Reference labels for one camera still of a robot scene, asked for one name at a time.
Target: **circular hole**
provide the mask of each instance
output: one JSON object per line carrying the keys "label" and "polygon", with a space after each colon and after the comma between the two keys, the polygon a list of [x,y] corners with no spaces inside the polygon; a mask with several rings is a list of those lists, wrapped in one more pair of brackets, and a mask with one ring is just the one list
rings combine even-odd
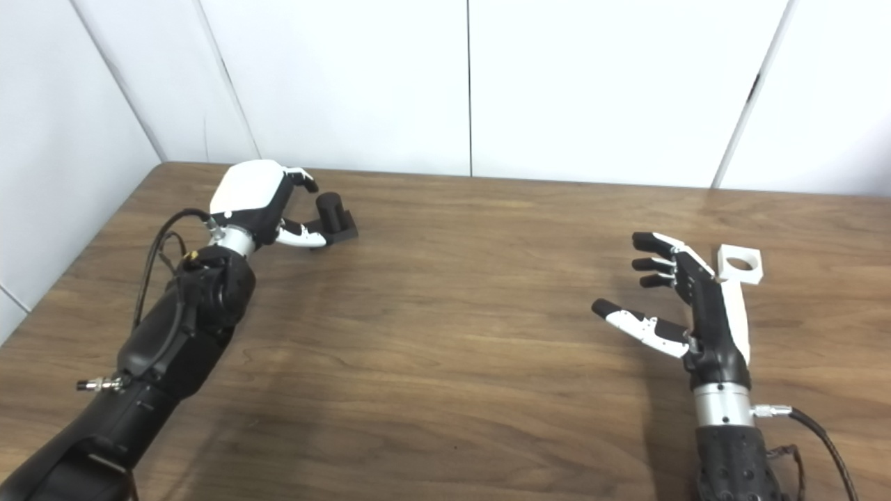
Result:
{"label": "circular hole", "polygon": [[742,271],[752,271],[752,265],[740,258],[727,258],[727,264]]}

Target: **cable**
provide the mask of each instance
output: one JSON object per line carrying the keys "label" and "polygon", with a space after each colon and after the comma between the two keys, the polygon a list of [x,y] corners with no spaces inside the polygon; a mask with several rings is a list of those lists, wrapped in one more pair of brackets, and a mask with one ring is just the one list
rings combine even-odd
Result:
{"label": "cable", "polygon": [[155,239],[151,242],[151,247],[149,248],[149,255],[145,260],[145,269],[143,270],[143,281],[142,285],[139,288],[139,294],[136,295],[136,307],[133,311],[133,325],[131,327],[131,331],[135,331],[136,327],[139,326],[139,323],[143,321],[143,306],[145,304],[145,293],[149,288],[149,280],[151,279],[151,268],[155,263],[155,257],[158,255],[158,249],[161,244],[165,240],[165,236],[167,235],[170,227],[173,226],[176,221],[179,221],[186,216],[195,216],[196,218],[200,218],[202,223],[206,223],[210,220],[210,214],[201,210],[201,209],[183,209],[174,214],[167,220],[164,225],[161,226],[158,233],[155,235]]}
{"label": "cable", "polygon": [[805,501],[805,463],[801,459],[801,453],[798,452],[798,446],[795,444],[772,448],[767,451],[767,459],[776,459],[791,454],[798,464],[798,495],[796,501]]}
{"label": "cable", "polygon": [[170,346],[173,345],[174,339],[176,339],[176,333],[179,332],[180,327],[183,326],[183,313],[185,312],[185,296],[183,293],[183,286],[179,283],[180,277],[175,275],[173,277],[174,280],[174,288],[176,289],[176,312],[173,315],[173,323],[170,324],[170,330],[168,331],[168,335],[164,338],[164,342],[161,344],[161,347],[155,352],[154,356],[151,357],[151,360],[147,364],[143,366],[143,370],[140,373],[133,374],[135,378],[141,378],[145,373],[151,370],[155,364],[161,360],[161,357],[167,353]]}
{"label": "cable", "polygon": [[136,477],[133,470],[127,472],[127,478],[130,480],[130,501],[139,501],[139,490],[136,488]]}
{"label": "cable", "polygon": [[174,266],[173,261],[171,261],[170,258],[167,257],[167,254],[164,253],[164,246],[167,245],[167,241],[171,238],[176,238],[176,240],[179,242],[180,259],[185,255],[185,242],[183,241],[183,237],[180,236],[180,234],[177,232],[170,231],[165,233],[164,238],[161,239],[161,246],[160,249],[158,249],[158,259],[160,259],[161,262],[164,263],[164,266],[166,266],[168,270],[170,270],[171,274],[175,274],[176,267]]}
{"label": "cable", "polygon": [[789,413],[789,417],[810,428],[811,431],[813,431],[818,437],[820,437],[820,440],[823,441],[823,445],[826,446],[826,448],[830,452],[830,455],[832,455],[832,460],[835,461],[838,472],[841,474],[841,480],[845,484],[845,490],[847,491],[848,500],[857,501],[857,491],[854,490],[854,481],[851,480],[851,474],[847,471],[845,462],[842,461],[841,455],[838,453],[838,449],[835,448],[835,445],[832,443],[832,440],[830,440],[830,436],[826,432],[826,430],[824,430],[823,427],[820,426],[809,415],[801,412],[794,407],[792,407],[792,412]]}

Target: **white bracket with hole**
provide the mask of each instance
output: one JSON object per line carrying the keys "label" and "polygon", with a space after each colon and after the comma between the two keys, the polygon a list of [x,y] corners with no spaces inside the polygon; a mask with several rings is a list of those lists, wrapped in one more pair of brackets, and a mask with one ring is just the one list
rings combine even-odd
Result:
{"label": "white bracket with hole", "polygon": [[[751,269],[739,269],[731,264],[729,259],[744,261]],[[721,248],[718,249],[718,277],[721,280],[738,280],[742,283],[758,285],[764,278],[761,251],[749,247],[721,244]]]}

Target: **wood grain surface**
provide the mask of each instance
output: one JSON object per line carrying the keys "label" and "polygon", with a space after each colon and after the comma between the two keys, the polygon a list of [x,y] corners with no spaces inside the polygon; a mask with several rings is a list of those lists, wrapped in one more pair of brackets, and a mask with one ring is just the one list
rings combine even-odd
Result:
{"label": "wood grain surface", "polygon": [[[223,173],[155,169],[0,349],[0,478],[86,405],[76,379],[114,369],[151,238]],[[250,312],[137,469],[142,499],[687,498],[680,362],[590,310],[604,297],[684,321],[673,292],[638,287],[636,230],[762,250],[766,276],[745,287],[754,400],[817,418],[861,499],[891,489],[891,201],[315,174],[360,237],[253,256]],[[288,216],[315,218],[312,198]],[[844,497],[809,431],[760,426],[801,447],[810,500]],[[777,468],[794,493],[792,461]]]}

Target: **cable connector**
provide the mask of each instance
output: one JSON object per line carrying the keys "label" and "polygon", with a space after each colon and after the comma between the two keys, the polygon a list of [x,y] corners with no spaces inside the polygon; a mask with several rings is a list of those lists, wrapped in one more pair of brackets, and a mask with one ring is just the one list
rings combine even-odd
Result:
{"label": "cable connector", "polygon": [[212,217],[204,221],[204,227],[206,227],[210,232],[210,240],[212,242],[222,240],[225,236],[225,231],[223,230],[223,228],[221,228],[220,225],[217,224],[217,221]]}
{"label": "cable connector", "polygon": [[96,379],[84,379],[78,381],[77,391],[120,391],[127,386],[127,380],[122,377],[97,377]]}
{"label": "cable connector", "polygon": [[754,417],[776,417],[778,415],[790,414],[792,414],[792,406],[772,406],[770,404],[752,406],[752,415]]}

